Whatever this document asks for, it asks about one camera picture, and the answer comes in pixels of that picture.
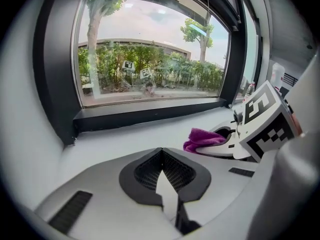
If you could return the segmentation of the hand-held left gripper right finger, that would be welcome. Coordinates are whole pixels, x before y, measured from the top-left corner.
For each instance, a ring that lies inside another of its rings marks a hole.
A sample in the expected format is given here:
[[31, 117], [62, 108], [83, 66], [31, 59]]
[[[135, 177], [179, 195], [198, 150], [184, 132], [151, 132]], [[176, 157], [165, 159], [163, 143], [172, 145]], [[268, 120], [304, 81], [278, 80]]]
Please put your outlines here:
[[259, 163], [162, 149], [163, 170], [182, 181], [175, 222], [162, 235], [249, 235], [271, 178], [275, 151]]

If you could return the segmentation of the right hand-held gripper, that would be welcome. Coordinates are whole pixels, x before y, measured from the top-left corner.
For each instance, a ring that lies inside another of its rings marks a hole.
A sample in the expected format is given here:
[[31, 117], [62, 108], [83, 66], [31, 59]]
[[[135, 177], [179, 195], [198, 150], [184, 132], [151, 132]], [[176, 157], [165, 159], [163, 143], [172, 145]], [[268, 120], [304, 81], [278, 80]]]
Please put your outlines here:
[[242, 121], [236, 129], [217, 126], [209, 132], [224, 137], [219, 145], [199, 147], [196, 152], [210, 157], [252, 157], [260, 162], [263, 155], [278, 150], [287, 141], [299, 136], [299, 130], [288, 103], [269, 81], [265, 81], [242, 104]]

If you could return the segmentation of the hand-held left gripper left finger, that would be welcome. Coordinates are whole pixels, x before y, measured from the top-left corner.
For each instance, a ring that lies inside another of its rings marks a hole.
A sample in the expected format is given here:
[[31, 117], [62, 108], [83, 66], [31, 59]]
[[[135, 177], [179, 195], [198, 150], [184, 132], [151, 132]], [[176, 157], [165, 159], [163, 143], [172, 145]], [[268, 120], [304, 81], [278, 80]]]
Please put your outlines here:
[[175, 240], [157, 182], [162, 149], [95, 164], [54, 190], [35, 213], [72, 240]]

